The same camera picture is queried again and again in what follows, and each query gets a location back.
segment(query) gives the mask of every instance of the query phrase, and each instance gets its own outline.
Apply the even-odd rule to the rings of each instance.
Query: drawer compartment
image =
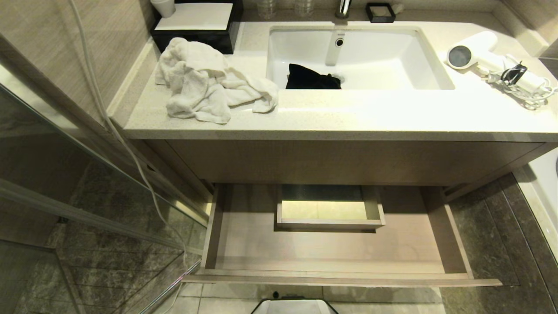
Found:
[[[277,227],[283,230],[356,232],[386,224],[374,186],[283,184],[277,199]]]
[[[372,232],[277,228],[277,185],[220,184],[201,269],[187,282],[376,287],[497,286],[474,279],[437,187],[378,187],[386,224]]]

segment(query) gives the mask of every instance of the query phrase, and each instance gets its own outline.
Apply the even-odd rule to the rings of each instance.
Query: faucet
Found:
[[[339,9],[335,12],[335,16],[343,19],[348,18],[350,2],[351,0],[340,0]]]

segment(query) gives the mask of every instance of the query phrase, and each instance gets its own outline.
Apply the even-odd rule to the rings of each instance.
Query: beige countertop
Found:
[[[444,62],[454,90],[281,90],[279,105],[271,113],[252,113],[251,106],[232,109],[226,125],[195,119],[171,118],[166,113],[170,91],[155,85],[153,62],[147,83],[136,88],[139,100],[128,104],[126,118],[116,119],[133,139],[231,139],[231,140],[450,140],[450,141],[558,141],[558,95],[548,105],[529,111],[515,100],[483,82],[473,71],[458,72],[445,64],[448,48],[484,30],[498,36],[497,54],[512,54],[535,74],[558,82],[544,65],[530,57],[521,44],[490,13],[406,11],[392,25],[327,21],[333,13],[317,11],[313,19],[257,21],[254,12],[244,15],[229,61],[257,77],[266,76],[269,32],[274,27],[383,29],[418,27]],[[352,12],[364,19],[364,12]]]

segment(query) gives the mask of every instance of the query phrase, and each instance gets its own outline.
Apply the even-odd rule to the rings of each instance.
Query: sink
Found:
[[[339,77],[342,89],[455,89],[418,29],[272,30],[267,78],[279,88],[289,63]]]

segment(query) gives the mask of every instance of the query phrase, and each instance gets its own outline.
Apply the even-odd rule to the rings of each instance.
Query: soap dish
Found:
[[[395,13],[389,3],[368,2],[366,14],[370,23],[393,23],[395,21]]]

